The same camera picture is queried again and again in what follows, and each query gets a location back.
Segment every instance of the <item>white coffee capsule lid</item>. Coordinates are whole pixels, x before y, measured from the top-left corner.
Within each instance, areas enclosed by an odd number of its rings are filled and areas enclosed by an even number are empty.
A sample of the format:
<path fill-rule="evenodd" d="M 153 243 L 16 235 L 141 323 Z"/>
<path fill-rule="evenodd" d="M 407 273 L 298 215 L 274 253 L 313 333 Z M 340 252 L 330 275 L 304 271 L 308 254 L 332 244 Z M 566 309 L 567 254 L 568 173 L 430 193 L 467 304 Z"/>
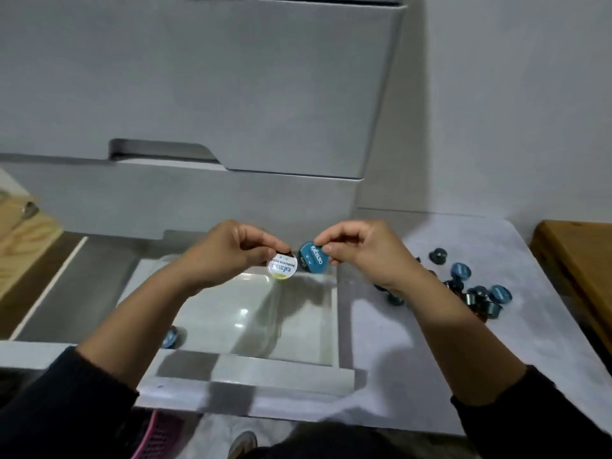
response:
<path fill-rule="evenodd" d="M 271 276 L 278 280 L 289 278 L 297 270 L 297 258 L 291 253 L 277 253 L 270 260 L 268 270 Z"/>

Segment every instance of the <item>finger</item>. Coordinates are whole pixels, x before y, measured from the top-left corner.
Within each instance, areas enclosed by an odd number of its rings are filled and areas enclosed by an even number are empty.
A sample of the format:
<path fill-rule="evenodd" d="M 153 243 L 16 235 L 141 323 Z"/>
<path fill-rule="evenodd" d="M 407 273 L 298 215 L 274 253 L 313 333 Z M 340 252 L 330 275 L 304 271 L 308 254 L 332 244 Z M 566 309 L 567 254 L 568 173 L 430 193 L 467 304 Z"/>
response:
<path fill-rule="evenodd" d="M 240 237 L 240 243 L 242 244 L 255 244 L 262 246 L 269 246 L 273 248 L 275 251 L 280 251 L 282 253 L 287 253 L 291 251 L 289 245 L 281 240 L 277 239 L 275 236 L 270 235 L 267 232 L 264 232 L 262 229 L 257 227 L 253 227 L 248 224 L 240 224 L 238 226 L 238 232 Z"/>
<path fill-rule="evenodd" d="M 347 220 L 332 225 L 330 228 L 322 231 L 313 243 L 317 246 L 325 245 L 333 240 L 338 240 L 341 237 L 356 237 L 364 240 L 370 231 L 370 223 L 363 220 Z"/>
<path fill-rule="evenodd" d="M 331 242 L 323 246 L 323 251 L 336 261 L 353 263 L 359 247 L 350 243 Z"/>
<path fill-rule="evenodd" d="M 252 250 L 244 251 L 249 266 L 260 266 L 276 256 L 276 250 L 267 246 L 258 246 Z"/>

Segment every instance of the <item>black sleeve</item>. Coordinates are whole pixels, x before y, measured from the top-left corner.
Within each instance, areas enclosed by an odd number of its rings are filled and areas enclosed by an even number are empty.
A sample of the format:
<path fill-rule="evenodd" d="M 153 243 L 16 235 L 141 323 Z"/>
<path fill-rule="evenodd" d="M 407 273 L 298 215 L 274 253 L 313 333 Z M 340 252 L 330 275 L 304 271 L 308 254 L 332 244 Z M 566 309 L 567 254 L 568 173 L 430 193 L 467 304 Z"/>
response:
<path fill-rule="evenodd" d="M 0 411 L 0 457 L 98 457 L 137 397 L 68 348 Z"/>
<path fill-rule="evenodd" d="M 612 451 L 612 438 L 533 366 L 493 404 L 451 402 L 484 459 L 600 457 Z"/>

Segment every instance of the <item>excelso logo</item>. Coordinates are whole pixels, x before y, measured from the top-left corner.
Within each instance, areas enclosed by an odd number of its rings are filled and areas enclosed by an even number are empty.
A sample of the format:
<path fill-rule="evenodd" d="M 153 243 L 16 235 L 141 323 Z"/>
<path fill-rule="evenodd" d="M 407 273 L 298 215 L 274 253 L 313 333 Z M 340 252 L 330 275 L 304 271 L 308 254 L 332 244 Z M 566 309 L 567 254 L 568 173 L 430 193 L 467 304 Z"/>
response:
<path fill-rule="evenodd" d="M 323 264 L 323 258 L 319 255 L 319 252 L 317 251 L 317 247 L 312 245 L 310 246 L 310 250 L 315 254 L 315 257 L 317 258 L 317 262 L 319 264 Z"/>

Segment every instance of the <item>white countertop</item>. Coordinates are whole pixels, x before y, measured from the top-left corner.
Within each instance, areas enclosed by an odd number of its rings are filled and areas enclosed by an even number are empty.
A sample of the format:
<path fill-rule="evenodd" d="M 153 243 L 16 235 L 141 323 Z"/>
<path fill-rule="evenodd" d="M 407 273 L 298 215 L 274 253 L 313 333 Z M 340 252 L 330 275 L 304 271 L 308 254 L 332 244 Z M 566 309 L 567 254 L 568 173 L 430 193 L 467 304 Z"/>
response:
<path fill-rule="evenodd" d="M 525 363 L 555 381 L 578 408 L 612 432 L 612 378 L 514 227 L 490 218 L 358 210 L 384 218 L 442 280 L 450 265 L 472 269 L 469 286 L 499 283 L 512 292 L 489 328 Z M 427 255 L 448 251 L 436 266 Z M 356 391 L 312 393 L 149 378 L 137 404 L 291 420 L 338 419 L 404 430 L 463 434 L 450 391 L 407 307 L 392 307 L 351 266 L 339 268 L 340 364 L 356 370 Z"/>

